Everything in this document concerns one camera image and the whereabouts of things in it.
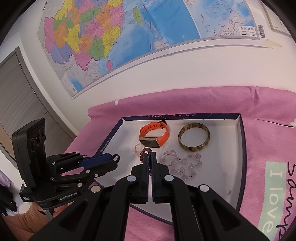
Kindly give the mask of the pink knit sleeve forearm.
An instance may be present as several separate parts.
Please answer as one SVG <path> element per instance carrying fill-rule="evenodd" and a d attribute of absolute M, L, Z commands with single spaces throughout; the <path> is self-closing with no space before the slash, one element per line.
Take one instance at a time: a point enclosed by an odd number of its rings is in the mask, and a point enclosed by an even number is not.
<path fill-rule="evenodd" d="M 11 231 L 36 233 L 48 223 L 45 210 L 33 202 L 23 214 L 4 216 L 4 221 Z"/>

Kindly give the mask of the person's left hand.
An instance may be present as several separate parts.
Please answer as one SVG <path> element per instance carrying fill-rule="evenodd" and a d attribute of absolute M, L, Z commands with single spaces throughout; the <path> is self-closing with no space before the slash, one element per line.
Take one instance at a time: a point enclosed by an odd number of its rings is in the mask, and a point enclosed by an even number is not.
<path fill-rule="evenodd" d="M 56 216 L 58 216 L 62 211 L 64 211 L 67 207 L 69 206 L 69 204 L 65 204 L 62 206 L 59 206 L 57 208 L 54 208 L 52 210 L 44 210 L 42 209 L 39 205 L 37 205 L 37 209 L 45 214 L 46 217 L 48 217 L 48 219 L 52 219 L 55 218 Z"/>

